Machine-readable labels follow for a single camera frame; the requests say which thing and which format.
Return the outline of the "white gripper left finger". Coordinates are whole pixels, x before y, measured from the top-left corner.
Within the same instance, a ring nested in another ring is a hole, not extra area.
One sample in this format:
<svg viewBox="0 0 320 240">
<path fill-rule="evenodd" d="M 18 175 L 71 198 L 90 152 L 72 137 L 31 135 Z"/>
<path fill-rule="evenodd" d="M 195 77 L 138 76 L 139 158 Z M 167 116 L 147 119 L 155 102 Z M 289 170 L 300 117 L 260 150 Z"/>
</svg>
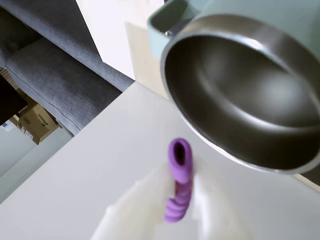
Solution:
<svg viewBox="0 0 320 240">
<path fill-rule="evenodd" d="M 174 193 L 175 180 L 164 163 L 107 207 L 91 239 L 151 240 Z"/>
</svg>

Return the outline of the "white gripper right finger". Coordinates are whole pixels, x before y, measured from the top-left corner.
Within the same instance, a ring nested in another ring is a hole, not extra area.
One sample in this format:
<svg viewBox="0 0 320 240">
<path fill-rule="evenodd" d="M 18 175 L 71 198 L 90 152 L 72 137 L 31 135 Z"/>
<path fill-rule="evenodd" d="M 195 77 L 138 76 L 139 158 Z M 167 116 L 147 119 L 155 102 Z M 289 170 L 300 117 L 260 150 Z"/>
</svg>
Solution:
<svg viewBox="0 0 320 240">
<path fill-rule="evenodd" d="M 232 240 L 233 212 L 224 193 L 209 176 L 205 162 L 196 162 L 193 176 L 193 219 L 200 240 Z"/>
</svg>

